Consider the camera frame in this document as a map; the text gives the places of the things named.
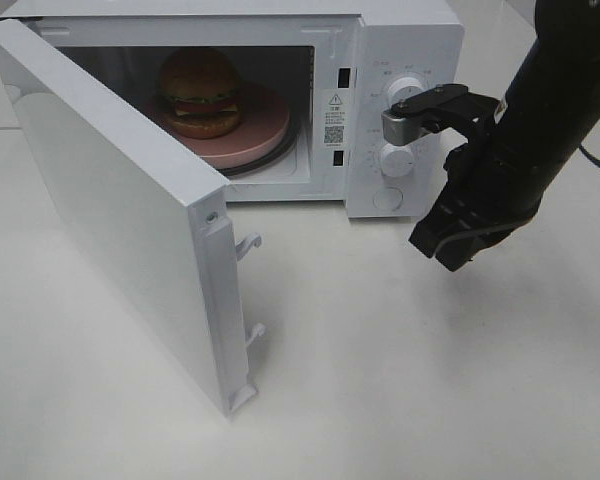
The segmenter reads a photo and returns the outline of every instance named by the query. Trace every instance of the table surface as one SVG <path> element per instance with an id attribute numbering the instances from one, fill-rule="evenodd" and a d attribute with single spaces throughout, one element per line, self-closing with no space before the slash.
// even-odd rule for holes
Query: table surface
<path id="1" fill-rule="evenodd" d="M 531 27 L 451 3 L 458 81 L 500 96 Z M 406 220 L 232 206 L 236 236 L 264 238 L 239 275 L 268 333 L 260 395 L 224 419 L 78 253 L 2 95 L 0 480 L 600 479 L 600 170 L 580 154 L 530 225 L 455 274 Z M 600 125 L 587 145 L 600 156 Z"/>

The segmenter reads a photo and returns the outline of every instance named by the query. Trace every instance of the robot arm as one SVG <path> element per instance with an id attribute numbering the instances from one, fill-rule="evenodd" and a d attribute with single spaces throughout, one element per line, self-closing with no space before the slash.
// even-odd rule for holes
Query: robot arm
<path id="1" fill-rule="evenodd" d="M 409 239 L 455 271 L 529 222 L 542 195 L 600 119 L 600 0 L 538 0 L 538 38 L 502 101 L 442 85 L 383 114 L 406 145 L 454 128 L 448 181 Z"/>

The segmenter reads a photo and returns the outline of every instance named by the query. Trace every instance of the microwave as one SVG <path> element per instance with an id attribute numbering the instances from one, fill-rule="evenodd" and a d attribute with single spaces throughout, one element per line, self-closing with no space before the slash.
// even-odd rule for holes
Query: microwave
<path id="1" fill-rule="evenodd" d="M 437 139 L 383 139 L 381 114 L 453 81 L 463 28 L 444 0 L 20 0 L 0 17 L 0 76 L 49 195 L 83 252 L 225 414 L 255 394 L 227 202 L 343 201 L 417 216 Z M 150 113 L 161 65 L 220 51 L 282 99 L 278 144 L 214 169 Z"/>

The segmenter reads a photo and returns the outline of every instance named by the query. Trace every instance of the timer knob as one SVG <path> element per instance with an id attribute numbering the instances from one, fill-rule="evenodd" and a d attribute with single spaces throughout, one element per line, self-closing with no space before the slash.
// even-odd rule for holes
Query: timer knob
<path id="1" fill-rule="evenodd" d="M 383 175 L 397 178 L 404 177 L 411 172 L 416 158 L 411 147 L 396 147 L 387 143 L 380 150 L 378 160 Z"/>
<path id="2" fill-rule="evenodd" d="M 387 88 L 389 107 L 404 98 L 413 97 L 424 92 L 423 82 L 414 76 L 400 77 Z"/>

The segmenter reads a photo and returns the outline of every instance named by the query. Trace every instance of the open microwave door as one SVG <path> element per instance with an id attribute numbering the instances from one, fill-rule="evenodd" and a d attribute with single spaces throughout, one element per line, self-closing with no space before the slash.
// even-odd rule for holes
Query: open microwave door
<path id="1" fill-rule="evenodd" d="M 237 408 L 255 390 L 227 179 L 16 20 L 0 22 L 0 75 L 78 245 L 220 410 Z"/>

